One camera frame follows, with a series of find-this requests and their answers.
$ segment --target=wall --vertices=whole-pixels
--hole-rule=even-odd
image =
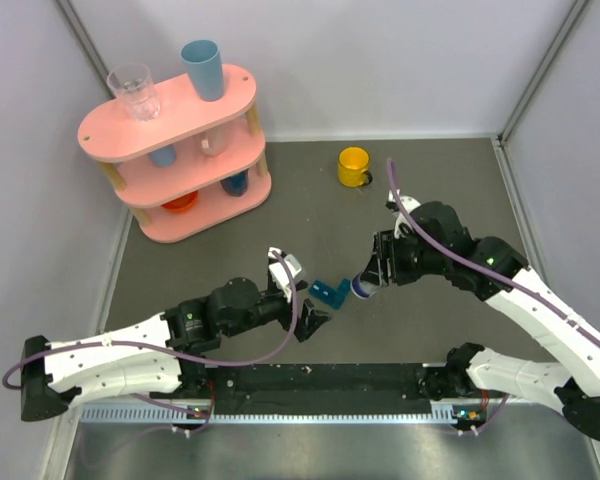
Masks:
[[[0,377],[25,338],[94,328],[122,207],[76,131],[103,100],[53,2],[0,1]],[[50,423],[19,417],[0,386],[0,480],[40,468]]]
[[[218,42],[260,88],[268,138],[499,132],[573,0],[74,0],[109,68],[183,73]]]
[[[558,57],[509,152],[550,281],[600,328],[600,0]]]

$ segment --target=shelf tier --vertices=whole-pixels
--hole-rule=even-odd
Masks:
[[[121,164],[118,171],[126,188],[115,190],[116,195],[132,207],[157,207],[254,165],[264,153],[264,134],[251,135],[243,118],[223,128],[228,146],[215,157],[204,155],[199,138],[193,136],[174,145],[176,161],[170,167],[156,167],[147,155]]]
[[[242,67],[222,67],[225,94],[220,100],[201,100],[186,74],[170,78],[155,86],[161,105],[156,118],[139,122],[118,100],[110,100],[80,124],[80,146],[100,162],[126,162],[242,115],[255,101],[255,79]]]
[[[271,192],[271,175],[260,176],[256,168],[249,169],[249,189],[241,197],[228,195],[220,183],[200,190],[194,207],[184,213],[171,213],[162,207],[147,210],[151,219],[141,225],[142,231],[151,240],[173,243],[224,222],[257,207]]]

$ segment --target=pink shelf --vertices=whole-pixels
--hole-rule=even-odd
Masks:
[[[256,98],[256,82],[236,65],[223,65],[225,94],[215,102],[200,100],[184,74],[156,85],[160,114],[138,122],[117,100],[92,110],[80,124],[78,142],[101,162],[126,162],[183,140],[245,113]]]
[[[224,128],[229,129],[230,143],[215,157],[204,155],[194,136],[175,144],[176,161],[170,167],[156,167],[147,155],[123,163],[118,171],[127,187],[116,194],[132,207],[156,207],[254,165],[264,152],[264,134],[252,136],[242,118]]]
[[[202,190],[195,206],[185,213],[174,214],[162,207],[147,210],[151,223],[142,231],[160,243],[173,243],[213,225],[257,207],[269,196],[271,176],[258,176],[255,168],[249,170],[249,189],[241,197],[227,195],[220,183]]]

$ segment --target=light blue cup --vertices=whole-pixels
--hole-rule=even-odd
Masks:
[[[202,100],[214,102],[224,95],[222,60],[215,42],[196,40],[187,43],[180,51],[180,58]]]
[[[170,167],[176,161],[176,149],[173,148],[173,145],[167,145],[149,152],[149,158],[156,167]]]

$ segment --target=cup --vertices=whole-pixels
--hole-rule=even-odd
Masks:
[[[338,157],[338,180],[346,187],[362,187],[373,182],[369,154],[360,147],[345,148]]]
[[[201,133],[199,138],[202,152],[209,157],[215,157],[224,152],[229,145],[229,130],[225,125],[220,125]]]
[[[223,178],[220,180],[220,185],[232,197],[241,197],[249,188],[249,171],[245,170],[236,175]]]
[[[160,99],[146,65],[127,63],[114,68],[107,76],[107,85],[136,120],[151,120],[160,113]]]
[[[218,45],[211,40],[196,40],[180,50],[180,58],[198,96],[214,102],[224,95],[222,60]]]
[[[156,167],[170,167],[176,161],[176,149],[173,148],[173,145],[167,145],[149,152],[149,158]]]

